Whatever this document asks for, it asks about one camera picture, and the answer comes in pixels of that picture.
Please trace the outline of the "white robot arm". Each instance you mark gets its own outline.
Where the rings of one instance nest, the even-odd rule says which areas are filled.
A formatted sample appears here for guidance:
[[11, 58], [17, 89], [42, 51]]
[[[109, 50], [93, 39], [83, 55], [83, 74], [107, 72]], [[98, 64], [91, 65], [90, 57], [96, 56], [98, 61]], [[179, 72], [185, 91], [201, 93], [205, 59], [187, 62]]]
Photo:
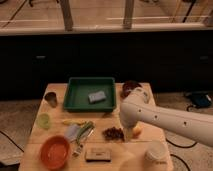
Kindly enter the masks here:
[[120, 123], [132, 129], [139, 121], [213, 147], [213, 115], [150, 105], [150, 95], [136, 87], [120, 104]]

